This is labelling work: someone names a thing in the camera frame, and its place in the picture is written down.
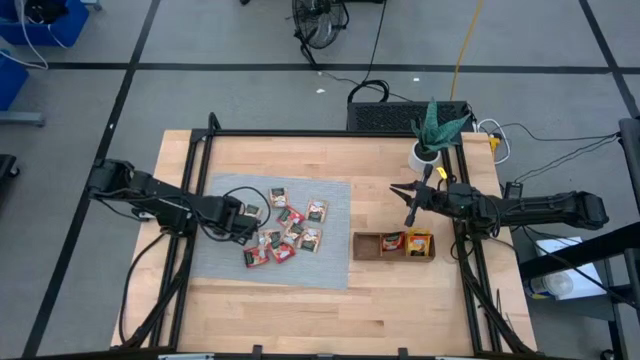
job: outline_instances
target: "gray mat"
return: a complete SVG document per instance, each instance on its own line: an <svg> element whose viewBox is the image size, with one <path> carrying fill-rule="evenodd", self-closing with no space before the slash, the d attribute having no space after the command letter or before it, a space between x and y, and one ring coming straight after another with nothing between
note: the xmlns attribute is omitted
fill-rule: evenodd
<svg viewBox="0 0 640 360"><path fill-rule="evenodd" d="M246 280L271 284L310 286L344 290L349 277L349 229L351 214L351 185L344 182L279 178L270 176L216 174L212 178L210 194L222 195L238 186L253 186L265 197L269 188L286 187L289 204L301 213L306 212L310 199L329 202L323 224L307 222L305 225L322 229L322 240L317 253L296 249L296 255L277 264L271 254L268 263L246 268L242 247L236 243L219 243L198 235L191 276ZM262 209L261 219L266 218L262 200L251 190L235 192L233 196ZM280 209L272 209L271 218L263 229L282 229L275 219ZM247 247L258 244L257 236L247 242Z"/></svg>

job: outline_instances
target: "cardboard tray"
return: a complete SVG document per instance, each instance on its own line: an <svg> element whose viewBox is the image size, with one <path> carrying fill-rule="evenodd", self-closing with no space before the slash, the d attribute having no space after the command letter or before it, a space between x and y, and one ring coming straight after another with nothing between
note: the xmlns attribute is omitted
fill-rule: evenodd
<svg viewBox="0 0 640 360"><path fill-rule="evenodd" d="M431 238L428 256L407 256L404 247L380 251L383 233L356 232L353 234L353 260L430 262L436 257L435 237Z"/></svg>

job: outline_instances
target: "electric fan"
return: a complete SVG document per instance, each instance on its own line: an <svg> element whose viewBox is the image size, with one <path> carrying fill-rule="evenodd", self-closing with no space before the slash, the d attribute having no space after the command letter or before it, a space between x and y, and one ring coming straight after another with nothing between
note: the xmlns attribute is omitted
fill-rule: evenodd
<svg viewBox="0 0 640 360"><path fill-rule="evenodd" d="M309 47L323 49L336 40L349 23L349 12L342 0L293 0L294 36L300 40L300 51L316 68Z"/></svg>

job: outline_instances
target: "wooden tabletop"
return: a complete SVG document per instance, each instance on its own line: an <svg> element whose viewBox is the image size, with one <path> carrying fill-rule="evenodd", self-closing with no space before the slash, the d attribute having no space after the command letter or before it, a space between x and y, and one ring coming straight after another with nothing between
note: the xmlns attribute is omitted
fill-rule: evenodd
<svg viewBox="0 0 640 360"><path fill-rule="evenodd" d="M180 185L189 135L165 132L155 177ZM349 182L352 234L400 231L408 208L388 187L418 177L407 165L412 143L407 138L216 137L209 178L224 172ZM471 184L499 195L487 136L465 133L463 146ZM451 154L457 171L453 150ZM437 181L434 172L430 186ZM191 278L178 350L249 353L260 344L265 353L394 355L406 347L411 355L472 355L460 271L449 255L451 220L419 212L415 224L435 235L433 262L351 260L346 291ZM155 223L143 224L135 254L157 234ZM511 243L508 228L500 239ZM125 312L128 336L157 300L167 245L165 240L150 250L131 278ZM484 250L491 288L500 289L505 318L508 315L520 338L535 349L515 254L496 242L485 242ZM162 333L165 343L172 314L170 305ZM484 348L490 349L485 317L481 310L478 315ZM119 343L116 334L113 343Z"/></svg>

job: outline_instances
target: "white pot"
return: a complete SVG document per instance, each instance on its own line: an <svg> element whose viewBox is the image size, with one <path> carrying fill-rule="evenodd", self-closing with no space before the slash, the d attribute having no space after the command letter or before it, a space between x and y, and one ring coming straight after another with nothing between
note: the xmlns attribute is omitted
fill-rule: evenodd
<svg viewBox="0 0 640 360"><path fill-rule="evenodd" d="M424 172L425 165L435 164L440 160L440 151L437 152L438 155L433 160L425 161L420 159L418 155L416 155L415 148L417 144L418 142L416 141L415 143L413 143L413 145L411 145L411 150L409 151L409 167L413 171L422 174L422 172Z"/></svg>

